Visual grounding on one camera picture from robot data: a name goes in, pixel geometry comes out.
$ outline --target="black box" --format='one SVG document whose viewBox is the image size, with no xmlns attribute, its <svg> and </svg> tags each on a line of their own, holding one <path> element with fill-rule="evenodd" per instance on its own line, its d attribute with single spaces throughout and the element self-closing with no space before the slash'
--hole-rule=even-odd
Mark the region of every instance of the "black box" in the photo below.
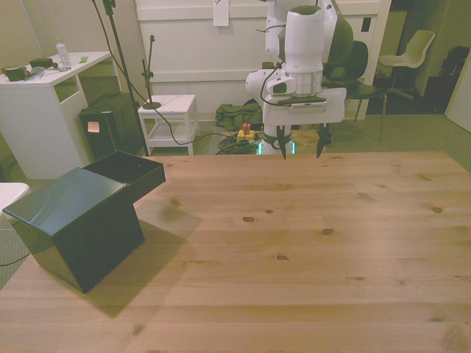
<svg viewBox="0 0 471 353">
<path fill-rule="evenodd" d="M 144 242 L 132 203 L 164 181 L 162 164 L 115 152 L 4 212 L 41 267 L 87 293 Z"/>
<path fill-rule="evenodd" d="M 40 59 L 34 59 L 29 62 L 31 68 L 41 67 L 41 68 L 52 68 L 53 66 L 57 68 L 57 64 L 54 64 L 50 57 L 41 57 Z"/>
</svg>

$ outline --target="cable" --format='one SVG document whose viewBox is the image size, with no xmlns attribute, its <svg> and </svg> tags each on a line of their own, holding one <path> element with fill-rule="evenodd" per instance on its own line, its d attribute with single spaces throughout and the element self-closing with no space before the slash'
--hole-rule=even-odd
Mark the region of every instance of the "cable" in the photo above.
<svg viewBox="0 0 471 353">
<path fill-rule="evenodd" d="M 216 155 L 221 153 L 225 154 L 251 154 L 257 150 L 259 136 L 258 134 L 255 136 L 255 140 L 253 142 L 249 142 L 248 140 L 242 140 L 239 142 L 237 141 L 238 134 L 234 134 L 231 136 L 227 136 L 224 140 L 222 140 L 218 144 L 218 149 L 220 150 Z"/>
<path fill-rule="evenodd" d="M 14 263 L 17 263 L 18 261 L 22 261 L 23 259 L 26 259 L 29 256 L 30 253 L 27 255 L 24 255 L 23 257 L 20 257 L 19 259 L 12 261 L 11 263 L 0 263 L 0 267 L 5 267 L 5 266 L 10 266 L 13 265 Z"/>
<path fill-rule="evenodd" d="M 255 31 L 257 31 L 257 32 L 262 32 L 262 33 L 266 33 L 269 29 L 276 28 L 276 27 L 286 27 L 286 25 L 285 25 L 285 24 L 277 24 L 276 26 L 268 27 L 268 28 L 266 28 L 265 30 L 256 29 Z"/>
<path fill-rule="evenodd" d="M 100 11 L 98 10 L 98 7 L 96 6 L 96 0 L 92 0 L 93 2 L 93 5 L 95 7 L 95 11 L 96 11 L 96 14 L 98 15 L 98 19 L 100 20 L 100 24 L 102 25 L 102 29 L 103 29 L 103 33 L 105 34 L 105 39 L 106 39 L 106 44 L 107 44 L 107 47 L 108 47 L 108 50 L 110 51 L 110 55 L 111 57 L 113 58 L 113 61 L 115 62 L 116 66 L 118 67 L 118 69 L 120 70 L 120 72 L 123 73 L 124 75 L 124 78 L 127 80 L 127 82 L 130 84 L 131 88 L 135 91 L 135 93 L 143 100 L 143 101 L 147 101 L 147 99 L 145 99 L 139 92 L 138 90 L 136 89 L 136 87 L 134 87 L 134 85 L 131 83 L 131 81 L 129 80 L 129 78 L 126 76 L 126 74 L 124 73 L 122 67 L 119 65 L 118 63 L 118 60 L 115 58 L 113 52 L 111 51 L 111 45 L 110 45 L 110 40 L 108 39 L 108 34 L 106 32 L 106 28 L 105 28 L 105 25 L 103 24 L 103 20 L 102 20 L 102 15 L 100 14 Z M 157 109 L 154 108 L 154 111 L 167 123 L 167 125 L 169 125 L 169 129 L 170 129 L 170 135 L 171 135 L 171 138 L 174 140 L 174 142 L 179 145 L 179 146 L 184 146 L 184 145 L 188 145 L 189 143 L 193 143 L 195 141 L 198 141 L 198 140 L 201 140 L 202 138 L 206 138 L 207 136 L 211 136 L 211 135 L 218 135 L 218 136 L 224 136 L 226 137 L 226 135 L 223 135 L 223 134 L 218 134 L 218 133 L 215 133 L 215 132 L 212 132 L 210 134 L 206 134 L 204 136 L 200 136 L 199 138 L 195 138 L 194 140 L 192 141 L 189 141 L 189 142 L 184 142 L 184 143 L 181 143 L 181 142 L 178 142 L 177 139 L 175 138 L 174 136 L 174 132 L 171 128 L 171 124 L 169 123 L 169 121 L 167 119 L 165 119 L 162 114 L 160 114 Z"/>
</svg>

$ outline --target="microphone stand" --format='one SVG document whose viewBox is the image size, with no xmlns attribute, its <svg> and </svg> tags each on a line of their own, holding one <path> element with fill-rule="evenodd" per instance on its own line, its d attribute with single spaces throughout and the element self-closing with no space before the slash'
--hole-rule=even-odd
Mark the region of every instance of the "microphone stand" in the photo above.
<svg viewBox="0 0 471 353">
<path fill-rule="evenodd" d="M 139 113 L 138 113 L 138 108 L 139 108 L 140 104 L 139 104 L 138 101 L 135 100 L 134 94 L 132 93 L 132 86 L 131 86 L 130 77 L 129 77 L 129 74 L 127 73 L 126 63 L 124 61 L 123 51 L 121 50 L 121 44 L 119 43 L 119 37 L 118 37 L 118 33 L 116 31 L 115 21 L 113 20 L 113 7 L 116 7 L 115 0 L 103 0 L 103 6 L 105 7 L 106 14 L 110 18 L 111 28 L 113 29 L 113 34 L 115 36 L 116 46 L 118 47 L 119 58 L 121 60 L 121 66 L 123 68 L 124 78 L 126 79 L 127 89 L 130 92 L 132 107 L 134 108 L 135 120 L 138 124 L 139 132 L 140 132 L 140 135 L 141 135 L 141 144 L 143 146 L 144 154 L 146 155 L 146 157 L 148 157 L 149 152 L 147 151 L 146 139 L 144 137 L 144 131 L 142 130 L 141 120 L 139 118 Z"/>
<path fill-rule="evenodd" d="M 152 43 L 154 42 L 155 42 L 155 38 L 153 35 L 151 35 L 150 36 L 149 61 L 147 63 L 147 68 L 146 68 L 146 62 L 144 61 L 144 59 L 142 59 L 142 66 L 144 67 L 144 72 L 142 73 L 142 76 L 146 78 L 147 94 L 149 95 L 149 103 L 145 103 L 145 105 L 143 105 L 142 108 L 148 109 L 148 110 L 154 110 L 154 109 L 162 107 L 162 104 L 160 104 L 158 101 L 152 101 L 152 95 L 150 93 L 150 78 L 154 77 L 154 73 L 150 71 L 150 60 L 152 59 Z"/>
</svg>

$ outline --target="water bottle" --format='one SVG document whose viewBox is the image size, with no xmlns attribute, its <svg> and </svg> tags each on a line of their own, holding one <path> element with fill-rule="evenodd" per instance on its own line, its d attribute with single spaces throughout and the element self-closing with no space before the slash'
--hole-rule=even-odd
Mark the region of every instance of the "water bottle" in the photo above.
<svg viewBox="0 0 471 353">
<path fill-rule="evenodd" d="M 60 56 L 60 61 L 62 61 L 62 67 L 70 68 L 72 66 L 71 58 L 68 55 L 67 49 L 65 48 L 65 44 L 62 43 L 62 39 L 57 39 L 56 48 L 57 53 L 59 53 Z"/>
</svg>

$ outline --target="white cabinet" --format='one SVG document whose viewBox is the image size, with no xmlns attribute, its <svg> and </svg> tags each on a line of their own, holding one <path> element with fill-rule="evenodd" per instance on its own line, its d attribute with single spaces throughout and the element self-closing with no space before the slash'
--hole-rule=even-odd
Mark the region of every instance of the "white cabinet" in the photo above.
<svg viewBox="0 0 471 353">
<path fill-rule="evenodd" d="M 0 75 L 0 131 L 28 179 L 55 179 L 91 161 L 78 118 L 88 106 L 81 79 L 116 78 L 116 69 L 107 51 L 70 57 L 71 70 L 48 70 L 37 81 L 10 82 Z M 79 63 L 82 57 L 88 57 L 85 63 Z M 60 62 L 58 55 L 52 59 Z"/>
</svg>

